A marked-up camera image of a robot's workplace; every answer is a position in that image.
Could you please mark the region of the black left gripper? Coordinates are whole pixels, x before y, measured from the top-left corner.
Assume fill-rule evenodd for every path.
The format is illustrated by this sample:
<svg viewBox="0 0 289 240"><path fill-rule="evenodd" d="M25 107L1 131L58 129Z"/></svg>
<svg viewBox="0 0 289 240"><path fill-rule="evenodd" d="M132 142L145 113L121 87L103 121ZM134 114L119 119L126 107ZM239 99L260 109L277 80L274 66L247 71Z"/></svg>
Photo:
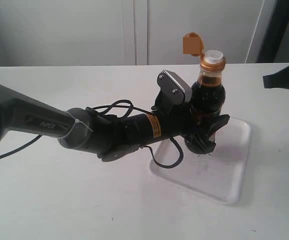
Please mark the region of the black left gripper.
<svg viewBox="0 0 289 240"><path fill-rule="evenodd" d="M185 146L194 154L212 153L216 143L210 141L207 137L211 137L219 129L227 125L230 120L228 114L206 118L206 137L198 132L198 127L189 111L188 103L175 105L166 94L160 92L151 110L158 118L162 136L167 138L183 137Z"/></svg>

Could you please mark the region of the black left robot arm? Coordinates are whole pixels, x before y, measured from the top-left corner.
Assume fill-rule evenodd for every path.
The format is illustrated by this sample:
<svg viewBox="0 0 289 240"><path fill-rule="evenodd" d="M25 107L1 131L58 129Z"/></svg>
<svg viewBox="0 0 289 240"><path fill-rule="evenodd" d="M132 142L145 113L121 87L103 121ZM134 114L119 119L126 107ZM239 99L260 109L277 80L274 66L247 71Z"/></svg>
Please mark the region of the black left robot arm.
<svg viewBox="0 0 289 240"><path fill-rule="evenodd" d="M165 113L140 110L126 99L112 105L59 110L0 84L0 141L9 131L56 138L66 148L96 154L112 162L163 140L182 136L190 151L208 154L215 149L211 135L230 117L213 116L196 124L187 104Z"/></svg>

